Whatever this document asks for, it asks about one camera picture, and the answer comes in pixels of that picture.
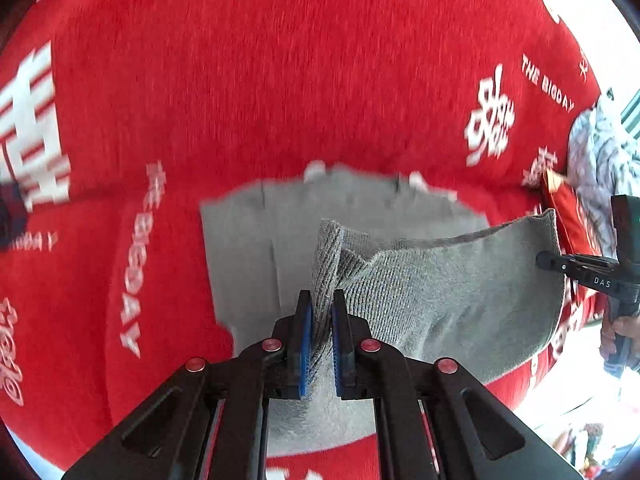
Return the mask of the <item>person's right hand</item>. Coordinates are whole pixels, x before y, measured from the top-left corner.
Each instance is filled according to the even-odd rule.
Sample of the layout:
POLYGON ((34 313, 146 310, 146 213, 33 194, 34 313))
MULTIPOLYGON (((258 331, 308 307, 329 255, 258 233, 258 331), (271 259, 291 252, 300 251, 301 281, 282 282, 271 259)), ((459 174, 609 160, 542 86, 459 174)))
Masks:
POLYGON ((605 313, 601 328, 600 355, 608 359, 616 353, 615 338, 626 337, 631 342, 629 358, 626 365, 634 367, 639 364, 640 354, 640 321, 638 316, 621 316, 611 321, 610 314, 605 313))

